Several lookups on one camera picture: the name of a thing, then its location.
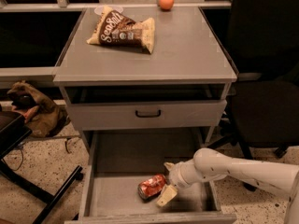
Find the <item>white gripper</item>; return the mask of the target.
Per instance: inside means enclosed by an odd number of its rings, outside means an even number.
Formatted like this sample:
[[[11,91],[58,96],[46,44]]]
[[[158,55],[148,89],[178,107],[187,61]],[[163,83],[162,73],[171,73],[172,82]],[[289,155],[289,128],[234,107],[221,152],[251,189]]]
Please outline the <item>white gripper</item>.
[[[164,167],[169,171],[168,179],[171,185],[165,185],[158,196],[157,205],[164,207],[178,194],[178,189],[186,189],[200,181],[194,161],[181,161],[178,163],[165,162]]]

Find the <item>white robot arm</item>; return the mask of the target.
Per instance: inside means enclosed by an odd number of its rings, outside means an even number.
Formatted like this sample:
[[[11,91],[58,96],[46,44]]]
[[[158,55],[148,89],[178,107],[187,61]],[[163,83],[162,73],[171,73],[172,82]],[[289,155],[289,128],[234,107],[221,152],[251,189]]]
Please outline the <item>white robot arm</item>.
[[[210,148],[198,149],[188,161],[166,162],[169,184],[158,197],[161,207],[195,183],[226,176],[288,199],[284,224],[299,224],[299,166],[269,161],[232,158]]]

